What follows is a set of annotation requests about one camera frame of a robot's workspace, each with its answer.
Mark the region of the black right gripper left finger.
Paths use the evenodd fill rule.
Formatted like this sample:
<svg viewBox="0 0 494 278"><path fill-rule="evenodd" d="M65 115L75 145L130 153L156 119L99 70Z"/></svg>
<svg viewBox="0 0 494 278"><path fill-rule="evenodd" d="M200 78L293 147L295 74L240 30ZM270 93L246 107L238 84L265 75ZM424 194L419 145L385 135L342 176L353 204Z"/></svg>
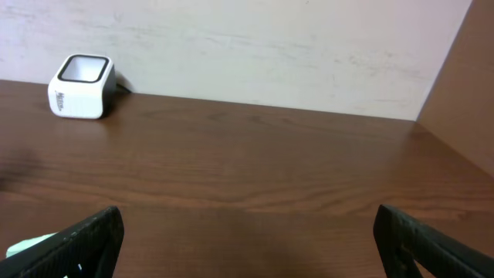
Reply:
<svg viewBox="0 0 494 278"><path fill-rule="evenodd" d="M120 210L110 206L1 261L1 278L112 278L124 239Z"/></svg>

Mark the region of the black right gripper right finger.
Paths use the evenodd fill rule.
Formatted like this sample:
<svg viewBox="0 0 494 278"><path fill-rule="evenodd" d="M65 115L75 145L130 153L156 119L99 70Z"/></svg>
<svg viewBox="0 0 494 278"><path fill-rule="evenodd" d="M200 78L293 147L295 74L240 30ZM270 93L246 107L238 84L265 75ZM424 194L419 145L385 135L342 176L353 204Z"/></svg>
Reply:
<svg viewBox="0 0 494 278"><path fill-rule="evenodd" d="M386 276L493 278L493 258L433 229L390 205L380 205L374 239Z"/></svg>

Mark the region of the green wet wipes pack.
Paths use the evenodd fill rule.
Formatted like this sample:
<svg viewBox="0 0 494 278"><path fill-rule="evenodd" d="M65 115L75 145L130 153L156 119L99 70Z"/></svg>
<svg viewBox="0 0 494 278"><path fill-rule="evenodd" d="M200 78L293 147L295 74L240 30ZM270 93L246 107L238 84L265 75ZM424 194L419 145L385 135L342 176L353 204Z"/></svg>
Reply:
<svg viewBox="0 0 494 278"><path fill-rule="evenodd" d="M21 242L17 242L16 244L7 248L5 257L9 258L10 256L14 256L15 254L20 253L54 235L55 233L50 233L43 236L39 236L31 239L24 239Z"/></svg>

